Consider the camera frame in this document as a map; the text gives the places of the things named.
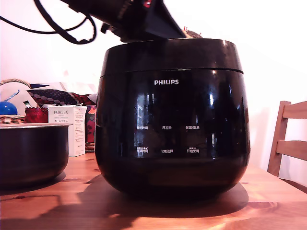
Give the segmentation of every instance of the patterned cloth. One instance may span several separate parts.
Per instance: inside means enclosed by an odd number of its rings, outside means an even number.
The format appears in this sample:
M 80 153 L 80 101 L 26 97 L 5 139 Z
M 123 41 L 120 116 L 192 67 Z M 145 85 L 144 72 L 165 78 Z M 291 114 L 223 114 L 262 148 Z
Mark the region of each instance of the patterned cloth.
M 39 106 L 44 104 L 95 105 L 95 103 L 88 98 L 90 94 L 78 95 L 73 92 L 65 92 L 60 90 L 28 90 L 28 93 Z

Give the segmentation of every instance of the black cord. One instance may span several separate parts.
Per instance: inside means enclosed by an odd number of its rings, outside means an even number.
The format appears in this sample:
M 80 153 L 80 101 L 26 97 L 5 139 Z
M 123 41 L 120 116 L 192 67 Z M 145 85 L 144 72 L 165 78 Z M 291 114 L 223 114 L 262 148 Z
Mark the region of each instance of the black cord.
M 73 36 L 71 36 L 69 33 L 67 33 L 67 31 L 65 31 L 62 27 L 60 27 L 58 24 L 56 24 L 53 19 L 50 17 L 50 15 L 46 12 L 45 8 L 43 7 L 43 5 L 41 4 L 40 0 L 33 0 L 37 9 L 39 10 L 39 12 L 41 13 L 41 15 L 44 17 L 44 19 L 49 23 L 49 25 L 56 31 L 58 32 L 59 35 L 61 35 L 64 39 L 66 39 L 67 41 L 77 44 L 77 45 L 83 45 L 83 44 L 88 44 L 92 41 L 95 40 L 96 36 L 97 36 L 97 29 L 96 29 L 96 25 L 94 20 L 92 19 L 92 17 L 87 14 L 82 12 L 86 18 L 91 22 L 91 24 L 93 25 L 94 28 L 94 34 L 93 37 L 90 40 L 81 40 L 81 41 L 77 41 L 76 38 L 74 38 Z
M 25 30 L 27 32 L 31 32 L 31 33 L 35 33 L 35 34 L 41 34 L 41 35 L 55 35 L 55 34 L 58 34 L 58 32 L 56 32 L 56 31 L 38 31 L 38 30 L 28 29 L 28 28 L 25 28 L 25 27 L 23 27 L 21 25 L 18 25 L 16 23 L 13 23 L 13 22 L 9 21 L 6 18 L 3 18 L 2 16 L 0 16 L 0 20 L 3 20 L 4 22 L 6 22 L 8 24 L 17 27 L 18 29 L 22 29 L 22 30 Z M 71 30 L 75 30 L 75 29 L 79 28 L 80 26 L 82 26 L 86 22 L 86 20 L 87 20 L 87 18 L 85 18 L 79 25 L 74 26 L 74 27 L 69 28 L 69 29 L 66 29 L 65 31 L 71 31 Z
M 41 15 L 44 17 L 44 19 L 48 22 L 48 24 L 55 30 L 55 31 L 38 31 L 38 30 L 32 30 L 32 29 L 28 29 L 28 28 L 25 28 L 23 26 L 20 26 L 16 23 L 13 23 L 3 17 L 0 16 L 0 20 L 3 20 L 4 22 L 12 25 L 12 26 L 15 26 L 19 29 L 22 29 L 22 30 L 25 30 L 25 31 L 28 31 L 28 32 L 32 32 L 32 33 L 36 33 L 36 34 L 42 34 L 42 35 L 53 35 L 53 34 L 59 34 L 61 35 L 64 39 L 66 39 L 67 41 L 71 42 L 71 43 L 74 43 L 74 44 L 77 44 L 77 45 L 83 45 L 83 44 L 88 44 L 92 41 L 95 40 L 96 36 L 97 36 L 97 29 L 96 29 L 96 25 L 95 25 L 95 22 L 94 20 L 92 19 L 92 17 L 87 14 L 87 13 L 84 13 L 82 12 L 86 18 L 77 26 L 74 26 L 72 28 L 69 28 L 69 29 L 63 29 L 61 28 L 58 24 L 56 24 L 53 19 L 50 17 L 50 15 L 46 12 L 45 8 L 42 6 L 41 2 L 39 0 L 34 0 L 34 3 L 37 7 L 37 9 L 39 10 L 39 12 L 41 13 Z M 90 23 L 92 24 L 93 28 L 94 28 L 94 34 L 93 34 L 93 37 L 90 39 L 90 40 L 81 40 L 81 41 L 77 41 L 76 38 L 74 38 L 73 36 L 71 36 L 68 31 L 71 31 L 71 30 L 74 30 L 74 29 L 77 29 L 78 27 L 80 27 L 81 25 L 83 25 L 86 20 L 89 20 Z

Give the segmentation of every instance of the wooden table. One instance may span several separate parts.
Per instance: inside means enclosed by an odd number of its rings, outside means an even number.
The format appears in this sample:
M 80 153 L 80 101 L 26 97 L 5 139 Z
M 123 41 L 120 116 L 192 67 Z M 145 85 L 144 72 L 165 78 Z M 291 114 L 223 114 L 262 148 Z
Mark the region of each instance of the wooden table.
M 3 195 L 1 230 L 307 230 L 307 195 L 252 166 L 217 200 L 181 204 L 126 197 L 103 179 L 92 153 L 70 158 L 65 174 Z

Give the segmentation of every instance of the wooden chair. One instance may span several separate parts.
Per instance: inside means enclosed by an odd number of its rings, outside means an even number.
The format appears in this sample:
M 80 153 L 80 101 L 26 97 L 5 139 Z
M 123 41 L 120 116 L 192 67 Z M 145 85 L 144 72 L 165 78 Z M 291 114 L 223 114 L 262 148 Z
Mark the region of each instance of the wooden chair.
M 291 104 L 291 102 L 286 101 L 280 102 L 268 166 L 268 172 L 275 176 L 279 176 L 282 155 L 307 161 L 307 141 L 284 140 L 289 118 L 307 119 L 307 102 L 297 104 Z M 282 180 L 307 193 L 305 186 L 286 179 Z

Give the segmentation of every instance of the blue object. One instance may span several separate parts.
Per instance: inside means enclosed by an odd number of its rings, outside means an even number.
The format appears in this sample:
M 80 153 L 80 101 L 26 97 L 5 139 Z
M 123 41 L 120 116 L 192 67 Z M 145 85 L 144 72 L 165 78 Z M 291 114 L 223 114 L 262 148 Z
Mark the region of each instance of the blue object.
M 17 115 L 17 108 L 10 102 L 0 102 L 0 115 Z

